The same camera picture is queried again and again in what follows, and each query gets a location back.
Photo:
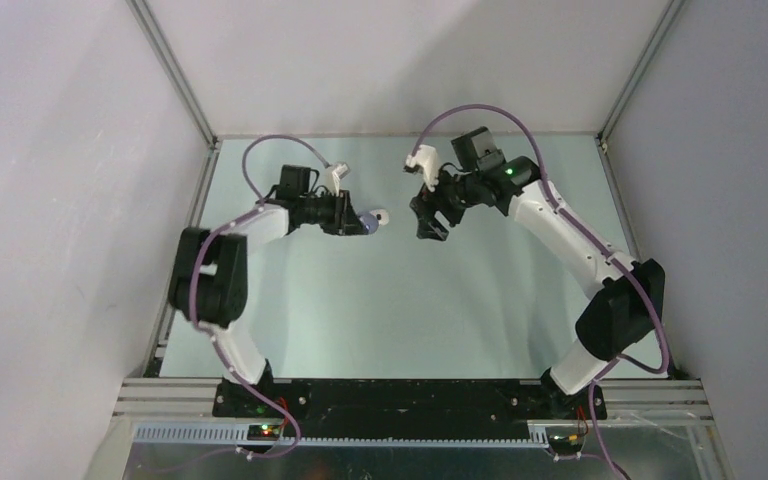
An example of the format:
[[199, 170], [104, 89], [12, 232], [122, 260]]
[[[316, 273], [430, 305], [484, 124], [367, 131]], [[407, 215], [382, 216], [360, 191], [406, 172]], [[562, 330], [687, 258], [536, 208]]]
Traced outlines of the purple charging case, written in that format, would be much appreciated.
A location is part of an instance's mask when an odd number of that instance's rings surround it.
[[363, 227], [365, 235], [374, 234], [378, 230], [380, 225], [378, 215], [375, 213], [372, 213], [371, 211], [359, 213], [358, 220], [361, 223], [361, 226]]

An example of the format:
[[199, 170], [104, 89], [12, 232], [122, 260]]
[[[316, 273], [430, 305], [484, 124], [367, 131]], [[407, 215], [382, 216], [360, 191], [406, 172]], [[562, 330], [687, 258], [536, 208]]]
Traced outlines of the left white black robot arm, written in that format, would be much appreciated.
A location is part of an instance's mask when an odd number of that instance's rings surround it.
[[331, 166], [326, 183], [314, 186], [317, 170], [285, 165], [264, 203], [214, 230], [187, 227], [180, 233], [167, 301], [209, 337], [230, 380], [243, 383], [237, 402], [252, 416], [272, 411], [276, 390], [261, 380], [266, 357], [251, 334], [235, 325], [248, 301], [248, 256], [303, 225], [344, 237], [372, 235], [388, 224], [383, 209], [354, 209], [349, 191], [340, 186], [347, 170], [344, 163]]

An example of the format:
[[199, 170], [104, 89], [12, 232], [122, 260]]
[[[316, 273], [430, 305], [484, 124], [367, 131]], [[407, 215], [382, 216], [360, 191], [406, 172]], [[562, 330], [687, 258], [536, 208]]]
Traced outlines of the white earbud charging case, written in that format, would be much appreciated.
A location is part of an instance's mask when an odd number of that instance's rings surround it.
[[370, 215], [374, 218], [377, 226], [387, 225], [390, 221], [390, 215], [386, 209], [371, 210]]

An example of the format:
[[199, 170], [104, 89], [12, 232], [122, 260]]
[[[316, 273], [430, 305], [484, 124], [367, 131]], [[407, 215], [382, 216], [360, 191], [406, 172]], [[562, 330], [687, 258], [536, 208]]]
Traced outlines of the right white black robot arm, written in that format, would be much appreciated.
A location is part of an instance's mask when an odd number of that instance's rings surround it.
[[639, 261], [591, 230], [526, 156], [509, 159], [485, 127], [452, 140], [458, 169], [450, 173], [437, 150], [419, 145], [404, 169], [422, 177], [410, 201], [420, 239], [444, 241], [465, 212], [484, 205], [526, 228], [572, 274], [589, 303], [575, 323], [576, 339], [544, 375], [545, 411], [566, 418], [581, 390], [625, 350], [654, 331], [663, 306], [665, 272]]

